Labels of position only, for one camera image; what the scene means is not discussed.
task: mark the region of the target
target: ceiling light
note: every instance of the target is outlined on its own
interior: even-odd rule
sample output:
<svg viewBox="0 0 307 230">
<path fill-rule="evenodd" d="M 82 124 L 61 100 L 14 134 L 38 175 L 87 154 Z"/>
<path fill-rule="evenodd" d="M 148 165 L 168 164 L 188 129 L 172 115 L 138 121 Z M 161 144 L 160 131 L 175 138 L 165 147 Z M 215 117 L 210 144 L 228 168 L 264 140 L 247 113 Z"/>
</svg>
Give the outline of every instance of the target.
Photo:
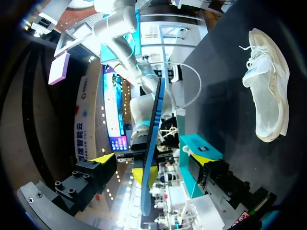
<svg viewBox="0 0 307 230">
<path fill-rule="evenodd" d="M 35 33 L 33 36 L 34 37 L 40 37 L 40 33 Z"/>
</svg>

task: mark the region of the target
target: cable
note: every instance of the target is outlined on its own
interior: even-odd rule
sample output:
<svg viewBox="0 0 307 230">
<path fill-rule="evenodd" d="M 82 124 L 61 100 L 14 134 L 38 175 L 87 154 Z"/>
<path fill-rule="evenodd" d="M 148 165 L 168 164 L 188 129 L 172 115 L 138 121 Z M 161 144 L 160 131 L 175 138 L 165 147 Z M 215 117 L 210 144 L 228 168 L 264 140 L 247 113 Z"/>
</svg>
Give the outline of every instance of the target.
<svg viewBox="0 0 307 230">
<path fill-rule="evenodd" d="M 199 97 L 199 95 L 201 94 L 201 87 L 202 87 L 201 76 L 199 75 L 199 73 L 198 73 L 193 67 L 191 67 L 191 66 L 189 66 L 189 65 L 187 65 L 187 64 L 178 63 L 178 62 L 172 62 L 172 61 L 166 61 L 166 62 L 164 62 L 164 61 L 159 61 L 159 62 L 154 62 L 154 63 L 150 63 L 150 64 L 151 64 L 151 65 L 157 65 L 157 64 L 164 64 L 164 63 L 169 63 L 169 64 L 173 64 L 173 65 L 182 65 L 182 66 L 188 67 L 188 68 L 190 68 L 191 70 L 193 70 L 193 71 L 196 73 L 196 75 L 197 75 L 197 77 L 198 77 L 198 79 L 199 79 L 199 81 L 200 81 L 200 88 L 198 89 L 198 92 L 197 92 L 196 96 L 195 96 L 192 100 L 190 100 L 188 103 L 186 103 L 184 106 L 175 109 L 175 111 L 178 110 L 178 109 L 183 109 L 183 108 L 187 107 L 188 105 L 192 104 L 193 102 L 195 102 L 196 99 L 197 99 L 197 98 Z"/>
</svg>

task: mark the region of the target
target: shoe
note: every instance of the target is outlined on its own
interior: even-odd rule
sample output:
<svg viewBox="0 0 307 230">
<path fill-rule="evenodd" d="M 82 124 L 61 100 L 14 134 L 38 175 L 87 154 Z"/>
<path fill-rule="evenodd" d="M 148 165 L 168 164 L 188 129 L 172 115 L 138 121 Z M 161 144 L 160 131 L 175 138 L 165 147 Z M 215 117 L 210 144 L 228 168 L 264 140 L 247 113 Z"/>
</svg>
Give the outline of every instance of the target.
<svg viewBox="0 0 307 230">
<path fill-rule="evenodd" d="M 289 123 L 287 85 L 290 71 L 274 41 L 264 32 L 253 29 L 248 34 L 251 49 L 242 79 L 250 88 L 256 107 L 256 135 L 264 142 L 286 136 Z"/>
</svg>

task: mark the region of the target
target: metal rod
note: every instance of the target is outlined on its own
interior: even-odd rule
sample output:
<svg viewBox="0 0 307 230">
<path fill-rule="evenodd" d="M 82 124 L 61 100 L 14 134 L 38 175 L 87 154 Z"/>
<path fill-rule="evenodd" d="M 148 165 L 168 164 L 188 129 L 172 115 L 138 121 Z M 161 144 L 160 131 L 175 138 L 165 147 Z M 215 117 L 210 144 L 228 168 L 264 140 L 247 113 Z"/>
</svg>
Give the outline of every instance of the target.
<svg viewBox="0 0 307 230">
<path fill-rule="evenodd" d="M 151 14 L 142 14 L 141 17 L 151 17 L 151 16 L 171 16 L 171 17 L 178 17 L 178 18 L 190 18 L 198 21 L 204 21 L 202 18 L 187 16 L 182 14 L 171 14 L 171 13 L 151 13 Z"/>
<path fill-rule="evenodd" d="M 144 47 L 155 47 L 155 46 L 179 46 L 179 47 L 189 47 L 189 48 L 195 48 L 196 46 L 192 45 L 185 45 L 185 44 L 169 44 L 169 43 L 163 43 L 163 44 L 146 44 L 142 45 L 142 48 Z"/>
</svg>

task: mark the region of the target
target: robotic arm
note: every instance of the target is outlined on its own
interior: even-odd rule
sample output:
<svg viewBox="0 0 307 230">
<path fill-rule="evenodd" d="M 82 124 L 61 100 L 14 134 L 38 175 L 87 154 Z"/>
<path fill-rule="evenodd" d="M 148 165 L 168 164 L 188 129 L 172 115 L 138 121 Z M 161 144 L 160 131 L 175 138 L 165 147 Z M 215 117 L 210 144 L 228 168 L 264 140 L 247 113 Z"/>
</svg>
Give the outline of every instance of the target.
<svg viewBox="0 0 307 230">
<path fill-rule="evenodd" d="M 122 67 L 127 71 L 126 80 L 132 84 L 140 79 L 141 87 L 147 95 L 133 98 L 130 102 L 132 117 L 135 126 L 132 131 L 131 142 L 134 139 L 148 135 L 149 123 L 154 106 L 154 94 L 159 82 L 148 60 L 137 62 L 130 45 L 123 37 L 137 29 L 135 16 L 135 0 L 109 1 L 107 7 L 99 7 L 102 1 L 94 1 L 95 9 L 111 15 L 97 22 L 92 29 L 92 34 L 97 40 L 106 45 L 120 60 Z M 162 115 L 170 114 L 175 110 L 175 99 L 166 89 L 164 95 Z"/>
</svg>

